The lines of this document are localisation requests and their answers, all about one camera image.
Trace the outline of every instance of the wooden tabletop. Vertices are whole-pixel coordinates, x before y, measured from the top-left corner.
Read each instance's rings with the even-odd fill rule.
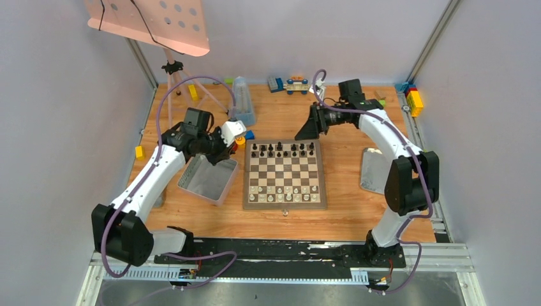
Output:
[[[224,104],[229,101],[228,92],[221,85],[206,85],[206,88]],[[366,98],[374,98],[375,90],[386,95],[385,109],[390,119],[406,134],[394,88],[363,87]],[[156,111],[166,91],[166,85],[158,89],[141,142],[146,160],[135,161],[130,181],[148,162],[156,147]],[[199,89],[198,92],[202,98],[204,94]],[[296,92],[291,96],[286,92],[271,94],[266,85],[251,85],[250,93],[257,123],[248,129],[252,129],[259,139],[294,138],[308,118],[309,106],[314,101],[310,93],[302,95]],[[327,87],[326,96],[337,98],[337,86]],[[186,109],[184,98],[175,97],[174,107],[180,108],[174,113],[174,122],[179,122],[184,118],[182,110]],[[201,109],[214,114],[216,125],[222,125],[227,120],[226,114],[208,98]],[[168,127],[167,102],[160,114],[160,126],[162,131]],[[375,144],[351,124],[332,126],[328,135],[322,135],[320,141],[327,186],[327,210],[290,210],[287,217],[278,210],[243,210],[244,151],[239,150],[232,158],[239,162],[240,171],[222,207],[215,207],[182,192],[177,187],[183,173],[181,170],[167,186],[165,204],[151,211],[147,227],[159,230],[166,226],[179,226],[192,231],[197,237],[364,241],[366,233],[376,226],[387,206],[382,195],[359,187],[362,149],[375,147]],[[430,221],[419,219],[412,222],[403,238],[435,241]]]

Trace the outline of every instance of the chessboard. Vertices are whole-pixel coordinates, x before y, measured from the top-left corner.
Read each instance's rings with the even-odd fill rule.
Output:
[[[248,140],[244,209],[326,209],[318,140]]]

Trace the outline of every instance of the gray metal floor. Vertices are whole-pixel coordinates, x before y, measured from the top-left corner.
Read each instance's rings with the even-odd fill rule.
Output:
[[[404,272],[393,273],[395,286],[404,281]],[[104,281],[103,303],[123,306],[153,291],[170,287],[168,282],[140,280]],[[378,296],[364,286],[293,285],[293,284],[231,284],[211,283],[187,291],[165,291],[137,305],[465,305],[456,273],[419,272],[401,292]]]

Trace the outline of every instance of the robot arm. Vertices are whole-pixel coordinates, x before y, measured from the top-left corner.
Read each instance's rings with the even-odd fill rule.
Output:
[[[191,157],[204,154],[211,164],[216,165],[234,153],[235,138],[244,135],[246,127],[241,121],[227,121],[209,133],[206,129],[211,117],[209,112],[189,108],[183,122],[161,135],[161,150],[159,146],[154,149],[150,161],[130,186],[109,206],[96,206],[92,212],[92,226],[94,246],[98,252],[107,222],[125,200],[128,203],[118,214],[108,235],[107,256],[140,266],[151,255],[178,253],[185,244],[189,244],[187,240],[193,239],[190,232],[181,228],[148,231],[145,222],[162,191]]]
[[[423,152],[412,144],[402,133],[398,133],[405,144],[382,120],[395,125],[375,99],[367,100],[362,93],[359,80],[349,80],[338,84],[340,99],[333,107],[324,108],[318,103],[310,107],[307,122],[295,136],[296,140],[317,139],[320,134],[327,134],[334,125],[350,123],[367,134],[381,150],[391,167],[385,185],[385,200],[388,207],[378,225],[367,234],[368,259],[374,264],[386,261],[389,253],[399,247],[397,233],[411,215],[420,214],[427,209],[426,197],[418,177],[410,152],[416,155],[421,163],[422,174],[426,180],[432,202],[438,199],[439,159],[434,152]],[[323,99],[325,86],[319,79],[315,83],[316,94]],[[377,119],[361,113],[344,112],[342,110],[361,110],[381,118]]]

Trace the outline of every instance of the white wall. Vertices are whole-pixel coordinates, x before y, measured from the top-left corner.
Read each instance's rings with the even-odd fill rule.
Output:
[[[91,210],[125,187],[153,91],[82,1],[0,13],[0,305],[73,305]]]
[[[540,305],[541,2],[467,0],[417,85],[441,197],[487,304]]]
[[[241,75],[253,83],[271,75],[311,78],[319,68],[327,69],[331,82],[402,82],[447,2],[203,0],[211,51],[176,58],[194,74]],[[163,50],[142,49],[158,81],[167,82]]]

